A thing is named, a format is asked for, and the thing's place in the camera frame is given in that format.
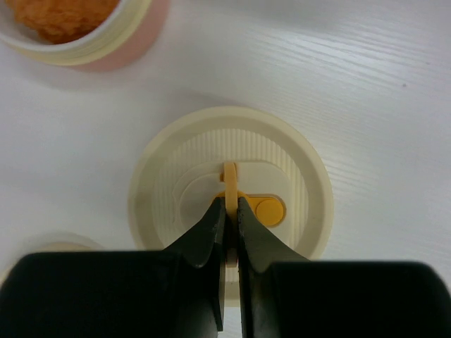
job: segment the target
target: white table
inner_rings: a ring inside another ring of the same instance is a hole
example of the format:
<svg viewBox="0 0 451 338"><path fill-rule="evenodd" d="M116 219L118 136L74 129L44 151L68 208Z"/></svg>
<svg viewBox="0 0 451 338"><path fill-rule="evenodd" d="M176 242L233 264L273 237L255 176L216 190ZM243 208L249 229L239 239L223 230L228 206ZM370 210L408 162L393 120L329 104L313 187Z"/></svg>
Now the white table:
<svg viewBox="0 0 451 338"><path fill-rule="evenodd" d="M451 285L449 0L175 0L157 45L107 74L0 46L0 269L43 238L134 248L144 146L200 108L278 115L324 160L327 259L413 259ZM239 337L229 310L223 337Z"/></svg>

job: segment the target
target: table surface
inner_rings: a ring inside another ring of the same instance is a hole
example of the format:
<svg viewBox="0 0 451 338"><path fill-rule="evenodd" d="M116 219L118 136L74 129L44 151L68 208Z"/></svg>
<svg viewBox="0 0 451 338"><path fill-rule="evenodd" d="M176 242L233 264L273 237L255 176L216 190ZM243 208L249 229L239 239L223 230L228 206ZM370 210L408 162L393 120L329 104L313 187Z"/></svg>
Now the table surface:
<svg viewBox="0 0 451 338"><path fill-rule="evenodd" d="M161 128L251 106L322 157L326 259L413 259L451 285L449 0L174 0L134 65L78 73L0 46L0 269L48 238L133 249L133 168ZM240 336L229 309L223 337Z"/></svg>

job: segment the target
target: white tabletop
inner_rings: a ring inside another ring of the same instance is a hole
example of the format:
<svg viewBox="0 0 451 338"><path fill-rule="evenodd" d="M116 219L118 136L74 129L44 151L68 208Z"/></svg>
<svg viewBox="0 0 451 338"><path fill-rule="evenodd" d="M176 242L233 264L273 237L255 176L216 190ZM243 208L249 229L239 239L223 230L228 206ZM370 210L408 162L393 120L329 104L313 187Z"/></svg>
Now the white tabletop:
<svg viewBox="0 0 451 338"><path fill-rule="evenodd" d="M412 259L451 285L449 0L174 0L155 47L106 74L0 46L0 269L81 235L134 248L126 199L162 127L225 104L273 113L322 157L326 259ZM236 310L224 337L240 335Z"/></svg>

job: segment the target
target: pink container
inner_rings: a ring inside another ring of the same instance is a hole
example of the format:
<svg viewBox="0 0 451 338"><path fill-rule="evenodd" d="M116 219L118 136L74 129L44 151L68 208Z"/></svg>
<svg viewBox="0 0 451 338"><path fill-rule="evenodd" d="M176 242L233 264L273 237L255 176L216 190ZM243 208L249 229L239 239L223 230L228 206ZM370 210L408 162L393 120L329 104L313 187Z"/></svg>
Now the pink container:
<svg viewBox="0 0 451 338"><path fill-rule="evenodd" d="M49 44L17 24L0 0L0 40L37 61L104 72L140 58L156 41L168 16L169 0L121 0L95 31L67 44Z"/></svg>

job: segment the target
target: orange food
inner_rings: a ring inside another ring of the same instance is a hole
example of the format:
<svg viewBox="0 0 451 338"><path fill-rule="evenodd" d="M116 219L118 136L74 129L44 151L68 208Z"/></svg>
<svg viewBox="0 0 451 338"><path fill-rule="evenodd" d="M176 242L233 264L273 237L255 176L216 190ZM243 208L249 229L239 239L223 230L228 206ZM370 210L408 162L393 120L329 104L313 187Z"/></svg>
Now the orange food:
<svg viewBox="0 0 451 338"><path fill-rule="evenodd" d="M89 34L113 12L119 0L6 0L18 23L54 44Z"/></svg>

